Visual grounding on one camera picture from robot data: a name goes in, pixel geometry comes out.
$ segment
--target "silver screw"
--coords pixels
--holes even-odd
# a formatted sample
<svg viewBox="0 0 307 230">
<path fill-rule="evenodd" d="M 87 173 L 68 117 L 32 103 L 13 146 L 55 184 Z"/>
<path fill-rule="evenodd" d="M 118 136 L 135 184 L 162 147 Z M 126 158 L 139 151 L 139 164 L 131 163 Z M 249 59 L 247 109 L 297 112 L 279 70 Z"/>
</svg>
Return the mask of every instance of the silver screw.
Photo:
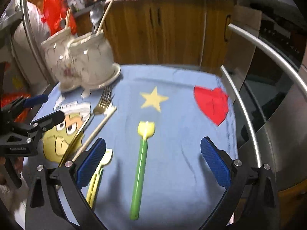
<svg viewBox="0 0 307 230">
<path fill-rule="evenodd" d="M 236 165 L 237 167 L 242 166 L 242 162 L 239 159 L 236 159 L 233 161 L 234 165 Z"/>
<path fill-rule="evenodd" d="M 269 169 L 271 168 L 267 163 L 265 163 L 265 164 L 263 165 L 263 167 L 264 167 L 266 170 L 269 170 Z"/>
<path fill-rule="evenodd" d="M 73 165 L 73 162 L 72 161 L 67 161 L 66 163 L 65 163 L 65 167 L 66 168 L 69 168 L 69 167 L 71 167 Z"/>
<path fill-rule="evenodd" d="M 42 171 L 42 170 L 43 170 L 43 168 L 44 168 L 44 166 L 43 166 L 43 165 L 38 165 L 36 169 L 37 169 L 37 171 Z"/>
</svg>

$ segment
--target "ceramic pot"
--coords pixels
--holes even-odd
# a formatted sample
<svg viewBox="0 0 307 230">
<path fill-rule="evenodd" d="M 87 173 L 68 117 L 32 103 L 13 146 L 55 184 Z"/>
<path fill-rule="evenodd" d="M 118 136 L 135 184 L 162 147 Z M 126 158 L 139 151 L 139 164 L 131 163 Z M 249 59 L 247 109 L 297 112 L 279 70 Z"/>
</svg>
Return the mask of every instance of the ceramic pot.
<svg viewBox="0 0 307 230">
<path fill-rule="evenodd" d="M 55 33 L 41 44 L 47 66 L 60 82 L 61 91 L 73 90 L 81 84 L 81 77 L 73 66 L 67 49 L 67 43 L 74 38 L 68 27 Z"/>
<path fill-rule="evenodd" d="M 113 52 L 103 30 L 99 34 L 87 33 L 71 40 L 68 50 L 76 70 L 82 77 L 83 88 L 94 90 L 114 74 Z"/>
</svg>

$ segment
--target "green and yellow utensil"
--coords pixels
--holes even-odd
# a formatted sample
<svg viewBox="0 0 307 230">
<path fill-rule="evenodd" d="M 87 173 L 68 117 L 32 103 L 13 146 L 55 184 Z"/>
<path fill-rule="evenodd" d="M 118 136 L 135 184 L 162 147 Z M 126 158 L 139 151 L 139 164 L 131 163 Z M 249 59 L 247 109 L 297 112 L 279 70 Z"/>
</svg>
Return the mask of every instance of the green and yellow utensil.
<svg viewBox="0 0 307 230">
<path fill-rule="evenodd" d="M 99 187 L 99 183 L 101 181 L 102 171 L 103 167 L 110 163 L 112 159 L 112 149 L 106 149 L 105 154 L 103 155 L 95 173 L 92 176 L 92 179 L 90 181 L 90 185 L 88 187 L 87 195 L 86 195 L 86 201 L 90 205 L 91 208 L 93 208 L 94 201 L 96 199 L 96 192 Z"/>
<path fill-rule="evenodd" d="M 133 187 L 133 195 L 130 209 L 130 219 L 137 220 L 139 218 L 142 189 L 145 174 L 146 156 L 148 149 L 147 139 L 154 134 L 154 122 L 140 122 L 138 126 L 138 133 L 141 135 L 141 144 L 139 150 L 138 165 L 136 167 L 135 183 Z"/>
</svg>

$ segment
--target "table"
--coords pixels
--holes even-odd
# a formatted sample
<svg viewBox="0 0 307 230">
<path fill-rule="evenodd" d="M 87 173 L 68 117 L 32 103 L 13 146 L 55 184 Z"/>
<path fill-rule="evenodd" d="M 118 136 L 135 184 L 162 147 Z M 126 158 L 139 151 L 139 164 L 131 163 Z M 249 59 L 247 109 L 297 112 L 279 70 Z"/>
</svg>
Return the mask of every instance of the table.
<svg viewBox="0 0 307 230">
<path fill-rule="evenodd" d="M 200 142 L 209 136 L 219 149 L 237 159 L 234 112 L 228 99 L 229 112 L 219 126 L 215 125 L 195 102 L 196 85 L 211 90 L 220 87 L 225 91 L 220 78 L 208 73 L 158 65 L 122 66 L 113 88 L 112 101 L 118 109 L 98 135 L 105 139 L 107 148 L 113 149 L 112 161 L 103 171 L 95 206 L 96 215 L 109 230 L 198 229 L 219 202 L 225 189 L 217 184 L 203 159 Z M 164 98 L 159 103 L 161 111 L 157 106 L 141 108 L 146 100 L 140 93 L 152 94 L 155 89 Z M 61 140 L 63 149 L 51 144 L 53 148 L 44 151 L 40 146 L 39 155 L 25 162 L 23 175 L 27 182 L 31 180 L 30 171 L 37 165 L 57 167 L 57 163 L 46 160 L 44 153 L 56 160 L 55 152 L 60 154 L 65 149 L 63 140 L 72 138 L 77 131 L 73 125 L 76 123 L 76 128 L 79 127 L 101 94 L 99 90 L 89 95 L 79 88 L 61 95 L 58 85 L 53 89 L 36 118 L 60 108 L 70 113 L 65 119 L 66 126 L 60 124 L 53 132 L 47 132 L 49 139 L 59 135 L 53 142 Z M 103 117 L 93 119 L 83 141 Z M 137 133 L 140 121 L 154 121 L 156 131 L 148 140 L 140 216 L 137 221 L 131 221 L 129 212 L 141 139 Z M 82 193 L 86 196 L 87 187 L 82 188 Z M 76 223 L 62 189 L 59 197 L 68 219 Z"/>
</svg>

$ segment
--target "cartoon character print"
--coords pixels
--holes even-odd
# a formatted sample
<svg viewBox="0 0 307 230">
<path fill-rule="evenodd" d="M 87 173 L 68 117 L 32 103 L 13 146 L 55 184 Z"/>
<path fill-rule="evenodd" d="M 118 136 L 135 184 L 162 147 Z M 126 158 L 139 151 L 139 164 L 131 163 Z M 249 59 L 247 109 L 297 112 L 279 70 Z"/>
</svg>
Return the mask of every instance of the cartoon character print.
<svg viewBox="0 0 307 230">
<path fill-rule="evenodd" d="M 60 96 L 53 108 L 54 110 L 60 108 L 64 112 L 64 121 L 47 131 L 43 136 L 43 152 L 45 158 L 56 163 L 61 161 L 69 143 L 91 113 L 91 104 L 89 102 L 78 103 L 74 101 L 60 105 L 64 100 L 65 98 Z M 72 153 L 76 152 L 82 146 L 81 141 L 83 137 L 84 134 L 82 133 Z"/>
</svg>

